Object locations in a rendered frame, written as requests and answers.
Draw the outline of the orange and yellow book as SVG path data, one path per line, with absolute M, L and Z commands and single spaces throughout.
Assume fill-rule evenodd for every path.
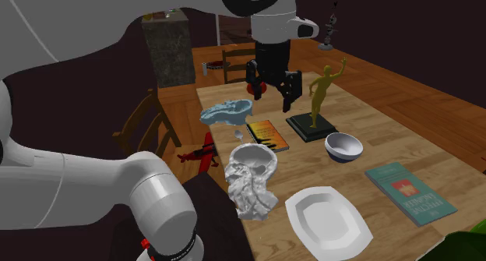
M 274 153 L 290 148 L 270 120 L 249 123 L 246 128 L 255 143 L 267 146 Z

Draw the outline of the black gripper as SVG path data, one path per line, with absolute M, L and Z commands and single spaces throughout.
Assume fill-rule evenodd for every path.
M 264 44 L 256 41 L 255 59 L 246 63 L 247 84 L 252 85 L 254 100 L 262 97 L 261 82 L 279 85 L 283 97 L 283 112 L 291 109 L 291 104 L 302 95 L 302 72 L 288 72 L 291 41 L 277 44 Z

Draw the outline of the white oval plate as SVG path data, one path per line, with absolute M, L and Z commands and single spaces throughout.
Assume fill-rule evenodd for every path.
M 346 261 L 373 239 L 356 207 L 331 186 L 296 192 L 285 202 L 294 233 L 318 261 Z

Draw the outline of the teal book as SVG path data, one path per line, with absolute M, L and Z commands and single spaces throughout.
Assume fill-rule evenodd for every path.
M 457 211 L 399 162 L 364 173 L 418 227 Z

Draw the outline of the red round object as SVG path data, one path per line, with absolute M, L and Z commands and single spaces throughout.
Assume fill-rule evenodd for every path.
M 261 82 L 260 84 L 261 88 L 262 88 L 262 93 L 265 93 L 266 90 L 267 90 L 267 85 L 264 83 L 264 82 Z M 254 95 L 254 91 L 252 89 L 252 85 L 251 84 L 247 84 L 247 88 L 246 88 L 247 92 L 250 93 L 251 95 Z

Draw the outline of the light blue skull-shaped bowl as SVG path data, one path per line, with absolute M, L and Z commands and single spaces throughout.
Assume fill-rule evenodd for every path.
M 200 114 L 200 121 L 206 125 L 224 122 L 227 125 L 245 125 L 246 116 L 252 115 L 252 101 L 240 99 L 225 101 L 222 104 L 215 104 L 211 108 L 203 110 Z

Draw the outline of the red toy airplane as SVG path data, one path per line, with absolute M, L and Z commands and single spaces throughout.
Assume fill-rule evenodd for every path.
M 199 174 L 207 172 L 210 167 L 218 167 L 219 164 L 215 161 L 215 157 L 217 156 L 218 152 L 214 144 L 211 132 L 207 132 L 205 134 L 204 144 L 200 149 L 194 150 L 191 153 L 177 155 L 182 163 L 186 162 L 187 160 L 199 160 Z

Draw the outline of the white skull-shaped sculpture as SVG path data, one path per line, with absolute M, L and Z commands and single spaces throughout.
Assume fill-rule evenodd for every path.
M 279 202 L 266 187 L 276 170 L 277 156 L 265 145 L 246 143 L 232 150 L 224 175 L 229 198 L 235 203 L 240 219 L 268 218 Z

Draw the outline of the wooden table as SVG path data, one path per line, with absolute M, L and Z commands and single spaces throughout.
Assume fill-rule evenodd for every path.
M 247 220 L 246 235 L 255 261 L 315 261 L 287 217 L 286 200 L 307 187 L 331 186 L 345 196 L 367 223 L 373 239 L 353 261 L 415 261 L 442 237 L 467 231 L 486 219 L 486 175 L 336 84 L 330 86 L 322 114 L 340 132 L 364 147 L 356 160 L 341 164 L 323 141 L 306 143 L 287 124 L 280 93 L 269 88 L 253 104 L 249 122 L 270 120 L 288 144 L 268 182 L 278 198 L 266 220 Z M 399 162 L 456 208 L 423 227 L 416 226 L 365 175 L 368 169 Z

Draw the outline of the green object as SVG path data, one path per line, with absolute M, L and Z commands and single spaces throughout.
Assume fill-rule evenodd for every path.
M 455 231 L 415 261 L 486 261 L 486 219 L 470 231 Z

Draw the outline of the white bowl with dark outside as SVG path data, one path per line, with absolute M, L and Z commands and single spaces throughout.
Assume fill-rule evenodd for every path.
M 340 163 L 356 160 L 364 150 L 357 138 L 342 132 L 329 134 L 325 140 L 325 147 L 330 157 Z

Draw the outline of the golden figure on black base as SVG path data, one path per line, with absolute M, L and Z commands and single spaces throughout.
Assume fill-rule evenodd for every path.
M 324 75 L 315 78 L 309 85 L 309 96 L 312 98 L 311 112 L 309 114 L 294 115 L 286 119 L 289 126 L 308 143 L 318 139 L 325 139 L 329 134 L 337 132 L 334 125 L 323 118 L 319 112 L 324 101 L 327 90 L 334 79 L 343 74 L 347 59 L 342 59 L 341 70 L 331 75 L 331 66 L 326 65 L 323 68 Z

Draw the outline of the grey figure sculpture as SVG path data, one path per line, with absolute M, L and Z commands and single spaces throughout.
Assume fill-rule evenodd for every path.
M 318 49 L 322 51 L 331 51 L 333 50 L 333 46 L 331 45 L 331 36 L 336 31 L 334 29 L 334 25 L 336 24 L 337 18 L 335 13 L 333 13 L 330 18 L 329 22 L 326 24 L 326 37 L 324 41 L 318 45 Z

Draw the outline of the dark stone pedestal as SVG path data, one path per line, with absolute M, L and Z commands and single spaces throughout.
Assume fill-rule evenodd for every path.
M 158 12 L 141 25 L 159 88 L 195 83 L 188 18 L 180 10 Z

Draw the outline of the wooden chair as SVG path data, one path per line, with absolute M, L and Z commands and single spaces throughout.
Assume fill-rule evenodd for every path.
M 237 78 L 237 79 L 228 79 L 228 73 L 229 72 L 236 72 L 236 71 L 244 71 L 246 70 L 246 64 L 237 64 L 237 65 L 227 65 L 228 63 L 228 58 L 231 57 L 238 57 L 238 56 L 249 56 L 249 55 L 255 55 L 255 49 L 250 48 L 250 49 L 238 49 L 238 50 L 233 50 L 233 51 L 225 51 L 222 50 L 222 59 L 223 59 L 223 67 L 224 67 L 224 83 L 239 83 L 245 81 L 245 77 L 243 78 Z
M 157 114 L 153 117 L 150 125 L 145 130 L 142 138 L 138 142 L 138 146 L 133 149 L 129 140 L 132 138 L 133 133 L 139 127 L 140 122 L 151 108 L 154 108 L 157 111 Z M 139 103 L 133 113 L 131 113 L 122 130 L 112 134 L 112 139 L 127 156 L 136 152 L 149 151 L 150 144 L 155 139 L 157 140 L 157 148 L 154 153 L 158 157 L 164 155 L 170 140 L 172 140 L 176 147 L 182 146 L 181 140 L 163 109 L 155 89 L 147 90 L 147 96 Z

